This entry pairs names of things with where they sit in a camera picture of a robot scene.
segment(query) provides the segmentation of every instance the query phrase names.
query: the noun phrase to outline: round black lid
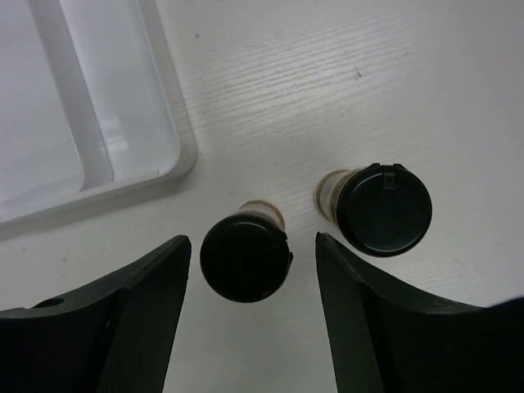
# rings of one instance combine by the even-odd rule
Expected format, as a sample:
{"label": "round black lid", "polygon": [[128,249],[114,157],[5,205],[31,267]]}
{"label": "round black lid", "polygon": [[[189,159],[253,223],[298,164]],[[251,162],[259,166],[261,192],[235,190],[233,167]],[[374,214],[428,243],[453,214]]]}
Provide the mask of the round black lid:
{"label": "round black lid", "polygon": [[431,223],[431,198],[402,165],[373,164],[350,178],[337,201],[338,226],[356,249],[373,256],[402,254]]}
{"label": "round black lid", "polygon": [[263,300],[279,289],[291,259],[286,234],[269,219],[247,213],[219,221],[207,233],[200,253],[210,286],[241,303]]}

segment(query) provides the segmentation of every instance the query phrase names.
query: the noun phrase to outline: black plastic cap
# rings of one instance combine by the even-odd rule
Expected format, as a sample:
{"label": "black plastic cap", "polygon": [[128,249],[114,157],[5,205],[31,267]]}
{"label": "black plastic cap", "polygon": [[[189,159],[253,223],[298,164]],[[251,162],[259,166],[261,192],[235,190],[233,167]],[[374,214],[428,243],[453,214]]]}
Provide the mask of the black plastic cap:
{"label": "black plastic cap", "polygon": [[271,220],[237,214],[219,221],[202,243],[201,269],[218,294],[241,303],[271,296],[284,283],[292,253]]}
{"label": "black plastic cap", "polygon": [[431,197],[402,165],[373,164],[350,178],[337,201],[338,227],[357,250],[394,256],[415,247],[431,223]]}

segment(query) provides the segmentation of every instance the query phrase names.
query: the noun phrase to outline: wood grain texture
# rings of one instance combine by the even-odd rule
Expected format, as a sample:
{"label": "wood grain texture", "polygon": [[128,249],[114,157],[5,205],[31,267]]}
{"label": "wood grain texture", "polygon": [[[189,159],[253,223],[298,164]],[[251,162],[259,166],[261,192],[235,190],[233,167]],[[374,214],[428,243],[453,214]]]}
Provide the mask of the wood grain texture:
{"label": "wood grain texture", "polygon": [[[184,233],[196,252],[165,391],[334,393],[314,235],[337,231],[312,193],[327,172],[373,162],[417,174],[435,214],[412,251],[367,260],[474,305],[524,294],[524,3],[156,1],[195,169],[0,233],[1,305],[35,304]],[[284,213],[295,259],[274,296],[237,305],[209,289],[197,255],[252,197]]]}

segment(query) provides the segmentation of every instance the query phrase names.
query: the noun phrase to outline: translucent container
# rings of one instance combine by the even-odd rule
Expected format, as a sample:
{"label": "translucent container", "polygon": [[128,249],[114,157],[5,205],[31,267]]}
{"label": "translucent container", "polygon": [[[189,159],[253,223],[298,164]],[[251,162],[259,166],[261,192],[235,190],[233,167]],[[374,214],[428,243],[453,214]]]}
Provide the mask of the translucent container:
{"label": "translucent container", "polygon": [[411,250],[431,224],[426,186],[399,164],[333,171],[318,183],[314,202],[352,246],[376,257]]}
{"label": "translucent container", "polygon": [[248,201],[221,219],[206,235],[201,269],[215,292],[252,303],[271,296],[286,281],[293,258],[278,209]]}

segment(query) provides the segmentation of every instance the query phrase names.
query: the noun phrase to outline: white plastic tray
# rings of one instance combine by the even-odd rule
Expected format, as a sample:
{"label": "white plastic tray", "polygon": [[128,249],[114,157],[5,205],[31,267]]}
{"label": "white plastic tray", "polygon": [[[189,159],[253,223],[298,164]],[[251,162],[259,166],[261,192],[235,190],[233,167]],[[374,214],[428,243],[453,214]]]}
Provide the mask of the white plastic tray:
{"label": "white plastic tray", "polygon": [[154,2],[3,0],[0,51],[0,224],[192,167]]}

